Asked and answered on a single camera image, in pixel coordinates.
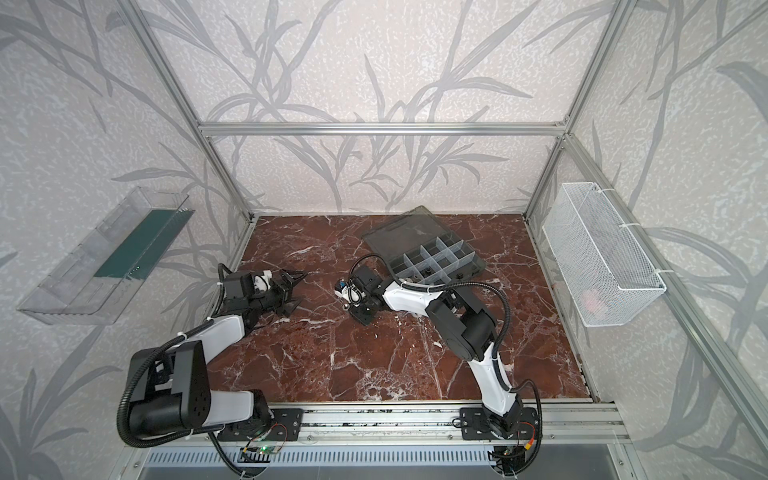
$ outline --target black mounting plate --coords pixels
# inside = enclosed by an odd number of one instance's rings
[[[302,409],[272,409],[275,415],[276,425],[266,437],[261,439],[263,442],[295,442],[299,439],[299,430],[301,430],[301,418],[304,415]],[[234,430],[228,425],[217,436],[219,442],[247,442],[248,438],[240,432]]]
[[[488,425],[488,416],[482,407],[466,407],[459,409],[458,419],[462,424],[462,439],[464,440],[499,440],[499,437],[491,432]],[[520,416],[520,422],[528,422],[538,427],[538,414],[536,409],[525,407]],[[521,423],[518,431],[509,440],[528,441],[533,435],[533,430],[528,425]]]

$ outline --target mesh basket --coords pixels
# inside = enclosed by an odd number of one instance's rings
[[[562,184],[544,235],[585,326],[619,326],[667,290],[597,184]]]

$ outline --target wallpaper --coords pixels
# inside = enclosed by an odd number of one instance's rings
[[[638,6],[576,135],[768,392],[768,2]],[[768,478],[768,459],[662,300],[624,327],[585,329],[531,219],[603,400],[621,407],[651,478]]]
[[[577,128],[766,394],[767,14],[765,1],[635,12]]]
[[[136,349],[202,320],[232,207],[115,5],[0,5],[0,477],[106,478]],[[118,321],[47,326],[16,306],[135,186],[195,210]]]
[[[521,213],[553,143],[347,135],[222,137],[216,148],[254,212],[476,214]]]
[[[582,323],[541,230],[559,185],[578,181],[583,175],[562,154],[530,217],[531,233],[590,386],[619,406],[648,478],[768,478],[768,458],[663,298],[625,326]]]
[[[560,121],[614,0],[141,0],[204,121]]]

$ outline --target brown marble tile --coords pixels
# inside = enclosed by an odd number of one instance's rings
[[[342,310],[334,283],[369,252],[360,235],[388,217],[262,217],[240,270],[310,272],[294,290],[304,301],[290,319],[222,352],[208,366],[215,389],[261,389],[271,402],[479,399],[469,367],[450,353],[426,318],[380,313],[363,326]],[[546,398],[588,391],[519,215],[449,215],[441,220],[488,264],[479,277],[509,296],[513,324],[501,350],[515,383],[532,378]],[[371,259],[367,265],[386,273]],[[502,317],[497,299],[476,290]]]

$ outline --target leaf-patterned wallpaper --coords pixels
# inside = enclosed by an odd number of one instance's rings
[[[106,478],[125,366],[199,321],[246,226],[111,2],[0,5],[0,477]],[[196,211],[111,326],[19,301],[136,185]]]
[[[579,140],[768,392],[768,2],[647,2],[576,126]],[[533,219],[540,234],[563,160]],[[652,478],[768,478],[768,458],[658,300],[625,327],[567,322],[603,400],[619,404]]]
[[[205,121],[561,121],[614,0],[142,0]],[[113,25],[120,19],[114,18]],[[551,138],[236,137],[254,211],[521,212]]]

